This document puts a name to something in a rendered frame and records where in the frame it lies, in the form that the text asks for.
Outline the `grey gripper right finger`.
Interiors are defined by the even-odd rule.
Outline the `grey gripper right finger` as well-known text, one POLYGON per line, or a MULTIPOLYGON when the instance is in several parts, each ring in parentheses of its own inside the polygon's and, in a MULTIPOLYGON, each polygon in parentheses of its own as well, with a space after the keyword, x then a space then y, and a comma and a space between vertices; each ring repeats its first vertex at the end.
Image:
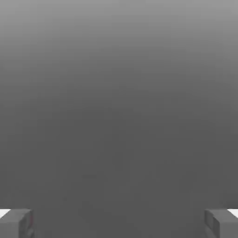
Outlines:
POLYGON ((238 238, 238 209, 206 209, 205 238, 238 238))

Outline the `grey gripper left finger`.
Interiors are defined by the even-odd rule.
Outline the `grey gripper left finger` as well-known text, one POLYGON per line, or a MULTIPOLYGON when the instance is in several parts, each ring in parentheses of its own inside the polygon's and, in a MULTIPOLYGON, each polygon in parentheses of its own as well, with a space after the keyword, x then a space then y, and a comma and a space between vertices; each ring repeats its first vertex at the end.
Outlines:
POLYGON ((34 238, 33 210, 0 209, 0 238, 34 238))

